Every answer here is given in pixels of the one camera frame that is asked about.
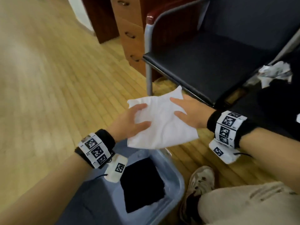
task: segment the blue trash bin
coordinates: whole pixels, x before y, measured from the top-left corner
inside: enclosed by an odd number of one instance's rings
[[[160,150],[130,148],[125,140],[116,144],[114,151],[128,158],[127,166],[150,157],[165,184],[165,197],[127,213],[120,182],[111,183],[103,177],[91,181],[104,174],[106,165],[101,170],[93,170],[66,207],[57,225],[156,225],[178,204],[184,194],[185,183],[172,161]]]

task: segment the crumpled paper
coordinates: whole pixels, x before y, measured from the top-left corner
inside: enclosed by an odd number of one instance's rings
[[[292,82],[293,73],[291,72],[290,64],[279,61],[272,66],[264,65],[259,71],[257,78],[261,81],[262,88],[270,86],[274,79],[287,80]]]

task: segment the right hand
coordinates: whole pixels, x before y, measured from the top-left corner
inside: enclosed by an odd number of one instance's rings
[[[215,109],[186,94],[182,96],[182,100],[175,98],[170,98],[170,100],[176,105],[181,106],[186,114],[181,111],[175,111],[174,114],[191,127],[196,129],[207,128],[207,121],[212,113],[215,112]]]

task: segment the sneaker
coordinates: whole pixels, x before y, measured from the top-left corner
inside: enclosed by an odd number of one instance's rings
[[[196,221],[194,218],[199,218],[198,201],[201,195],[211,192],[214,188],[215,176],[212,168],[209,166],[198,168],[190,177],[185,198],[179,209],[180,220],[185,224],[197,224],[199,221]]]

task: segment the chair leg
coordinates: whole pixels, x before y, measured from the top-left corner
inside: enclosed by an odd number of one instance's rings
[[[152,68],[149,64],[146,64],[146,84],[147,84],[147,95],[152,96]]]

